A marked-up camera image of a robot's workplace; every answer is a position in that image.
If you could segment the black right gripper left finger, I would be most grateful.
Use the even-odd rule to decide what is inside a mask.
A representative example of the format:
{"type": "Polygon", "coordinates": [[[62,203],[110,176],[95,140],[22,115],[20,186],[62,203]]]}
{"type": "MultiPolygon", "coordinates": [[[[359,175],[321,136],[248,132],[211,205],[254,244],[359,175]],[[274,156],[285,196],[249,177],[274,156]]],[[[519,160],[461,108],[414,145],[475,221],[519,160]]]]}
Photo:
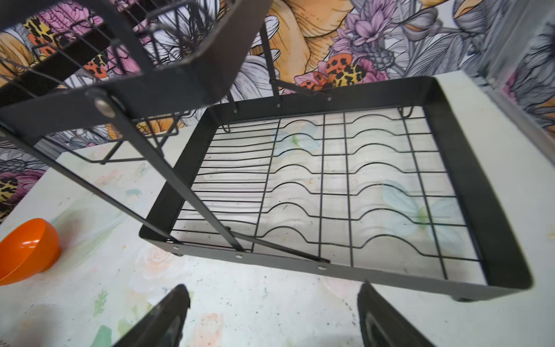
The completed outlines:
{"type": "Polygon", "coordinates": [[[190,306],[189,292],[179,284],[114,346],[179,346],[190,306]]]}

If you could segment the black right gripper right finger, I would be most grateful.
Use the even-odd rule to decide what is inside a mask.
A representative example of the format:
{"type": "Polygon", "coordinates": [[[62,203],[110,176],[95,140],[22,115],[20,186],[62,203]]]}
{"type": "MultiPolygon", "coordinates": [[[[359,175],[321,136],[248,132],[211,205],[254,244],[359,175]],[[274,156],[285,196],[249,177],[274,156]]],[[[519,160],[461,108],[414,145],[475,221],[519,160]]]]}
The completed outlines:
{"type": "Polygon", "coordinates": [[[434,346],[368,281],[361,285],[357,306],[365,346],[434,346]]]}

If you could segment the orange plastic bowl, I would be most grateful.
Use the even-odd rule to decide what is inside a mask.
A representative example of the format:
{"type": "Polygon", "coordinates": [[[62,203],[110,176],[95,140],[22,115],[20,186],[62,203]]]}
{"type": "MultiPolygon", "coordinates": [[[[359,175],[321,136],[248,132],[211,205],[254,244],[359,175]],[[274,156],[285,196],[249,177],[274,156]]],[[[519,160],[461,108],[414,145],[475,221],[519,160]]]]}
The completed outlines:
{"type": "Polygon", "coordinates": [[[1,285],[47,271],[62,254],[59,234],[46,220],[34,218],[1,241],[1,285]]]}

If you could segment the black metal dish rack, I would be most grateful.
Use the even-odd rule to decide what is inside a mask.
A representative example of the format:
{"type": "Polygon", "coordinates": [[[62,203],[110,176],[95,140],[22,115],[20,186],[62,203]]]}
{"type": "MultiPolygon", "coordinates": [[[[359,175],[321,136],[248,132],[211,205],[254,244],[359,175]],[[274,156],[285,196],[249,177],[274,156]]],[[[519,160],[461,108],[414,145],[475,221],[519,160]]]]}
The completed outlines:
{"type": "Polygon", "coordinates": [[[1,138],[194,255],[446,294],[533,279],[439,78],[508,1],[3,1],[1,138]]]}

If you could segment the aluminium corner post right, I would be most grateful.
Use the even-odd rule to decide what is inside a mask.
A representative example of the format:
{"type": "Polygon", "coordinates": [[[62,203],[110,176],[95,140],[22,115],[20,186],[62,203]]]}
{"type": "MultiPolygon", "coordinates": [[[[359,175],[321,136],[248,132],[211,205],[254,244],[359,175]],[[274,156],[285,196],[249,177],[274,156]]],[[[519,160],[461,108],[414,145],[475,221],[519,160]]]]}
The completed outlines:
{"type": "Polygon", "coordinates": [[[553,163],[554,2],[515,1],[478,75],[491,100],[553,163]]]}

